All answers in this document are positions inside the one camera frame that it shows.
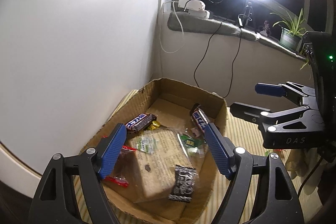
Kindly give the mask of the blue snickers bar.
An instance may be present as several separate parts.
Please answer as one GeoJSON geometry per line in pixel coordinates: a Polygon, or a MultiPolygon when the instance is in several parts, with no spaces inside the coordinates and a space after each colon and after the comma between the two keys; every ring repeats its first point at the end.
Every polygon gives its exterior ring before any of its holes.
{"type": "Polygon", "coordinates": [[[154,114],[141,113],[132,120],[128,121],[125,126],[128,132],[137,133],[147,128],[157,117],[154,114]]]}

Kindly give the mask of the potted spider plant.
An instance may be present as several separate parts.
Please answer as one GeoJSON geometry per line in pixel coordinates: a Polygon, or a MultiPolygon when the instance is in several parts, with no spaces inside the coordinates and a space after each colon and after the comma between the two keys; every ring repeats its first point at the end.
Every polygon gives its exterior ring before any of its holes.
{"type": "Polygon", "coordinates": [[[303,8],[301,8],[299,16],[290,16],[290,14],[286,12],[287,18],[277,14],[276,12],[271,12],[271,15],[277,15],[281,18],[281,20],[278,20],[274,24],[272,24],[272,27],[280,26],[281,35],[287,36],[292,42],[299,43],[300,40],[303,38],[303,35],[307,32],[307,29],[303,26],[305,22],[303,12],[303,8]]]}

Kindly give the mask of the dark red snack packet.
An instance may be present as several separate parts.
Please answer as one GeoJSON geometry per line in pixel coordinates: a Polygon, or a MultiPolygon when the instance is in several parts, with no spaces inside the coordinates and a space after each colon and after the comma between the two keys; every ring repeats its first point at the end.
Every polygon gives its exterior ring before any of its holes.
{"type": "Polygon", "coordinates": [[[134,156],[135,151],[137,151],[135,148],[126,145],[122,146],[113,171],[110,175],[104,178],[104,181],[112,182],[118,186],[127,188],[129,186],[129,182],[126,179],[126,171],[131,165],[131,158],[134,156]]]}

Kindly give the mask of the green snack packet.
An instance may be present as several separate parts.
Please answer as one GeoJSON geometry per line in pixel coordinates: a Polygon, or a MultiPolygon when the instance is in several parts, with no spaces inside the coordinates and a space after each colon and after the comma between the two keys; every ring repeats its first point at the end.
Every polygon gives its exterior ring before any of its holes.
{"type": "Polygon", "coordinates": [[[204,158],[207,144],[203,139],[192,138],[189,135],[178,135],[179,142],[186,156],[189,158],[204,158]]]}

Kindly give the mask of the lamp tripod stand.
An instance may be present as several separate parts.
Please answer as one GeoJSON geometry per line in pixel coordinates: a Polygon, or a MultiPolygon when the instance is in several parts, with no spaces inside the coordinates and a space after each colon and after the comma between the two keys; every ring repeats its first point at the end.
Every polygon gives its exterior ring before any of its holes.
{"type": "Polygon", "coordinates": [[[244,10],[238,15],[238,26],[245,27],[249,22],[253,21],[252,0],[247,0],[244,10]]]}

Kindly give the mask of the black silver snack packet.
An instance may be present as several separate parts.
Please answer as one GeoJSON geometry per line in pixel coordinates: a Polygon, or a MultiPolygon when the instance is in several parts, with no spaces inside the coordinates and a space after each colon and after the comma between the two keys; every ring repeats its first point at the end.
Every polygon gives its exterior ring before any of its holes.
{"type": "Polygon", "coordinates": [[[191,167],[175,166],[175,184],[168,196],[169,200],[190,203],[194,192],[197,170],[191,167]]]}

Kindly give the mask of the brown cardboard box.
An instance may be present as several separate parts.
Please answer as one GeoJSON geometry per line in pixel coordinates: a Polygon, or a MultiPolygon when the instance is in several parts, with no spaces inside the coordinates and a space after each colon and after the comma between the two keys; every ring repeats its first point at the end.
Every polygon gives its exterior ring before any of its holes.
{"type": "Polygon", "coordinates": [[[132,96],[88,142],[94,147],[118,123],[127,123],[140,114],[153,114],[159,128],[130,133],[127,153],[118,170],[126,178],[126,188],[104,181],[103,188],[121,223],[200,223],[213,193],[218,169],[208,147],[200,150],[181,145],[194,124],[190,111],[199,104],[218,128],[225,132],[227,104],[219,95],[171,79],[149,82],[132,96]],[[177,165],[196,169],[194,186],[189,186],[190,202],[172,201],[177,165]]]}

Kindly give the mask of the grey window sill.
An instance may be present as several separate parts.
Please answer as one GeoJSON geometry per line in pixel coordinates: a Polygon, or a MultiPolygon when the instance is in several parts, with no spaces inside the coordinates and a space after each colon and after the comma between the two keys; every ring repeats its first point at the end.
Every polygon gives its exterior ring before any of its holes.
{"type": "MultiPolygon", "coordinates": [[[[181,31],[181,26],[178,21],[180,20],[184,32],[195,34],[213,34],[221,24],[221,27],[219,28],[217,34],[237,38],[240,37],[241,29],[234,24],[213,19],[201,19],[190,16],[189,14],[186,14],[184,12],[177,12],[177,16],[178,18],[176,18],[175,14],[171,12],[167,18],[167,27],[172,31],[181,31]]],[[[295,53],[294,51],[286,49],[275,40],[269,39],[259,33],[254,33],[244,28],[242,29],[242,31],[242,39],[248,40],[250,42],[259,42],[264,46],[285,53],[286,55],[291,56],[295,59],[305,61],[305,57],[298,53],[295,53]]]]}

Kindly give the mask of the white cabinet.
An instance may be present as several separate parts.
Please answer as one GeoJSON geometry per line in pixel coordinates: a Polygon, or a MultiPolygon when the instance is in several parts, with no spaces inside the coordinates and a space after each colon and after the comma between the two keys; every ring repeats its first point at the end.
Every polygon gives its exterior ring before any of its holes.
{"type": "Polygon", "coordinates": [[[1,180],[32,197],[146,84],[158,0],[1,0],[1,180]]]}

